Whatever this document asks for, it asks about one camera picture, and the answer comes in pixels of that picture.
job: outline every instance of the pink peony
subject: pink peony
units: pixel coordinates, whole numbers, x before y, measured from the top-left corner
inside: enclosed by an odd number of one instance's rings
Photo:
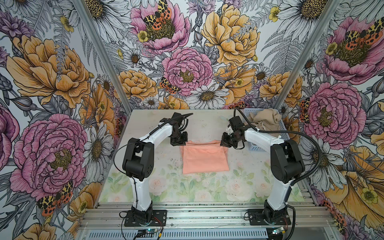
[[[193,48],[179,48],[162,62],[164,77],[181,89],[180,95],[189,96],[191,91],[212,81],[211,61],[205,54]]]
[[[174,33],[172,37],[162,37],[160,39],[155,39],[154,41],[148,39],[143,42],[144,47],[147,48],[148,52],[151,54],[159,55],[164,52],[172,52],[176,48],[185,46],[189,39],[189,29],[190,23],[189,18],[184,18],[184,15],[180,13],[179,6],[175,6],[168,0],[168,7],[172,11],[171,24],[174,26]],[[144,23],[143,19],[146,16],[154,15],[157,11],[158,4],[156,3],[154,7],[148,6],[144,8],[140,5],[140,8],[131,9],[131,32],[135,35],[140,33],[140,31],[147,31],[147,25]]]
[[[310,97],[308,116],[305,133],[323,139],[336,150],[349,146],[366,120],[357,89],[347,83],[322,83]]]
[[[3,106],[0,106],[0,170],[5,167],[12,152],[12,142],[19,134],[19,123]]]
[[[15,143],[18,168],[12,172],[11,189],[31,193],[38,200],[55,195],[69,181],[77,187],[85,175],[81,165],[87,140],[83,127],[65,114],[26,127]]]
[[[334,36],[328,39],[328,48],[330,44],[337,43],[334,51],[327,49],[324,62],[320,68],[327,76],[333,76],[339,81],[349,81],[354,85],[362,84],[371,77],[375,76],[384,68],[384,41],[383,37],[376,43],[369,46],[363,44],[349,51],[345,48],[345,34],[347,31],[355,30],[361,32],[368,29],[374,22],[365,23],[363,20],[354,20],[347,17],[339,27],[334,31]]]

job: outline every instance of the orange flower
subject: orange flower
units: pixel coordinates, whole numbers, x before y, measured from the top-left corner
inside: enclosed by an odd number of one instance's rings
[[[274,96],[278,96],[283,89],[290,71],[285,72],[284,74],[278,73],[276,75],[272,75],[267,79],[268,84],[264,84],[260,87],[260,97],[267,99],[271,99]],[[295,107],[298,101],[301,98],[301,85],[303,84],[303,78],[299,76],[296,79],[296,82],[293,84],[291,90],[288,93],[288,96],[285,99],[285,102],[291,108]]]
[[[288,119],[288,117],[283,119],[284,125],[288,131],[295,131],[299,132],[299,119],[294,118],[293,116]],[[300,136],[294,133],[288,133],[289,138],[294,140],[295,142],[299,143],[300,142]]]
[[[214,11],[208,14],[201,34],[209,41],[205,45],[217,46],[219,51],[217,62],[242,66],[248,62],[247,58],[252,58],[255,55],[260,37],[260,32],[257,32],[256,26],[242,36],[234,37],[228,41],[243,27],[247,25],[249,27],[249,24],[249,17],[241,15],[240,10],[234,8],[233,5],[224,4],[220,16]]]
[[[74,50],[65,46],[67,53],[59,81],[56,61],[58,45],[52,39],[43,43],[39,38],[23,35],[21,40],[14,38],[13,44],[24,54],[24,58],[8,56],[7,70],[22,96],[44,96],[41,100],[43,105],[55,94],[66,99],[70,108],[75,108],[91,92],[89,73]]]
[[[42,227],[39,223],[32,224],[27,231],[18,235],[14,240],[55,240],[56,227],[45,224]]]
[[[112,110],[112,101],[107,98],[109,93],[103,89],[101,84],[97,85],[96,91],[92,92],[92,97],[85,98],[79,109],[80,123],[89,127],[101,123],[107,125],[107,130],[113,136],[115,130],[115,115]]]
[[[128,99],[134,96],[144,100],[144,98],[157,94],[156,82],[147,77],[143,72],[136,72],[134,70],[122,71],[118,78]],[[119,99],[116,89],[113,94]]]
[[[83,217],[87,209],[93,208],[100,191],[101,183],[99,182],[92,182],[85,185],[85,187],[79,192],[78,197],[71,202],[70,209],[73,213],[68,215],[67,219],[74,222]]]
[[[365,215],[369,228],[382,226],[384,222],[384,162],[366,147],[349,146],[345,149],[347,169],[340,171],[347,185],[324,192],[333,205],[344,214],[355,219]]]
[[[222,89],[228,88],[229,95],[225,96],[225,104],[236,103],[240,98],[245,96],[245,92],[250,92],[252,90],[252,82],[255,76],[255,68],[240,68],[237,69],[237,66],[227,65],[221,67],[215,73],[216,77],[226,81]]]
[[[169,96],[164,102],[159,102],[158,109],[189,109],[188,104],[181,98]]]

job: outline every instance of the black wire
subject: black wire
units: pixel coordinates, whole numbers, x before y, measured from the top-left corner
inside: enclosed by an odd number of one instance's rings
[[[292,228],[291,228],[291,231],[289,232],[289,235],[288,237],[285,239],[285,240],[289,240],[292,235],[293,235],[293,231],[295,230],[295,225],[296,225],[296,210],[294,207],[292,207],[291,205],[288,205],[288,204],[285,204],[287,207],[289,207],[290,209],[292,209],[293,211],[293,217],[292,217]]]
[[[314,173],[317,168],[319,167],[320,163],[321,163],[321,159],[323,157],[323,153],[321,151],[321,148],[319,146],[319,144],[313,139],[311,138],[310,136],[308,136],[307,134],[305,133],[302,133],[302,132],[296,132],[296,131],[286,131],[286,130],[278,130],[278,131],[264,131],[264,130],[257,130],[257,128],[254,127],[254,125],[248,120],[248,118],[244,115],[244,113],[239,109],[239,108],[235,108],[234,111],[233,111],[233,115],[236,116],[236,110],[240,112],[240,114],[243,116],[243,118],[247,121],[247,123],[249,124],[249,126],[257,131],[257,132],[261,132],[261,133],[292,133],[292,134],[298,134],[298,135],[301,135],[303,137],[305,137],[306,139],[308,139],[311,143],[313,143],[313,145],[316,147],[316,150],[318,152],[318,161],[316,162],[315,166],[307,171],[304,175],[302,175],[301,177],[298,177],[297,179],[293,180],[291,182],[291,186],[295,185],[297,182],[307,178],[308,176],[310,176],[312,173]]]

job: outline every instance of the mounting plate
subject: mounting plate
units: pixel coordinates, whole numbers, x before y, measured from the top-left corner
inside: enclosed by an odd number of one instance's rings
[[[258,225],[271,225],[271,227],[275,227],[275,225],[291,225],[291,220],[289,219],[289,215],[287,210],[285,210],[283,216],[285,217],[280,217],[275,221],[275,224],[270,224],[264,220],[264,213],[263,209],[248,209],[248,219],[249,219],[249,224],[251,226],[258,226]]]
[[[164,227],[167,222],[167,210],[153,210],[153,217],[156,217],[161,221],[161,225]],[[128,211],[125,217],[124,227],[159,227],[160,223],[152,220],[148,225],[143,226],[138,222],[133,222],[133,213]]]

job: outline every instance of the beige cloth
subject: beige cloth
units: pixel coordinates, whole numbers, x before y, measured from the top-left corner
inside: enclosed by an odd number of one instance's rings
[[[266,131],[277,131],[280,130],[279,122],[281,120],[281,115],[276,109],[268,108],[258,112],[256,115],[250,113],[248,118],[253,122],[258,128]],[[279,133],[272,133],[274,137],[278,137]]]

